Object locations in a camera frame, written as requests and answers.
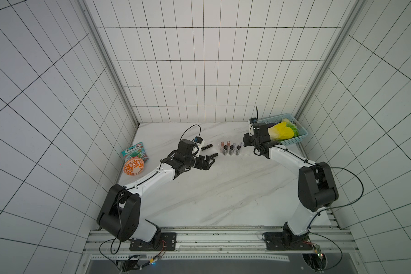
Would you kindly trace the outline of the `black lipstick silver band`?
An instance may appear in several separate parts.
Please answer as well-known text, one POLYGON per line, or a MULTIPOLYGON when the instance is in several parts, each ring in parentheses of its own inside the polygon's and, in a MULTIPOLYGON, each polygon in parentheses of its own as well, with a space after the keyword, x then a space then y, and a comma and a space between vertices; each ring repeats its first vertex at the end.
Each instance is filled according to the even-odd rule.
POLYGON ((204 150, 207 150, 207 149, 209 149, 209 148, 211 148, 211 147, 213 147, 213 144, 208 144, 208 145, 206 145, 206 146, 203 146, 203 147, 201 148, 201 150, 204 151, 204 150))

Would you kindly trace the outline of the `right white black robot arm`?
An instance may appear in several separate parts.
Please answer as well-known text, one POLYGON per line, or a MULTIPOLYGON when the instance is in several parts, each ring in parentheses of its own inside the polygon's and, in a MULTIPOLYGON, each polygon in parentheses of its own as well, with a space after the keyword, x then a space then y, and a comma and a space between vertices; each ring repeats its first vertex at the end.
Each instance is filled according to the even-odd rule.
POLYGON ((285 222, 282 232, 266 232, 263 239, 268 250, 299 250, 313 248, 309 229, 323 211, 339 198, 331 167, 325 162, 313 162, 294 154, 278 141, 272 140, 268 126, 256 118, 244 134, 243 145, 253 147, 253 153, 273 160, 298 176, 297 206, 292 218, 285 222))

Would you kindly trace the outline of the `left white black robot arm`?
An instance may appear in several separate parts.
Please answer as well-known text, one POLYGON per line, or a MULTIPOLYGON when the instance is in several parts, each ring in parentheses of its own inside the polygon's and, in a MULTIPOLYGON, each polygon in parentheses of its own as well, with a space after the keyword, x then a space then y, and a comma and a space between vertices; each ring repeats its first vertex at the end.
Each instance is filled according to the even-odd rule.
POLYGON ((134 183, 126 186, 116 184, 110 188, 97 224, 120 242, 134 239, 158 248, 161 229, 140 216, 141 202, 158 187, 191 169, 209 170, 218 154, 202 155, 201 152, 211 147, 212 144, 206 145, 201 137, 180 140, 178 148, 162 159, 155 170, 134 183))

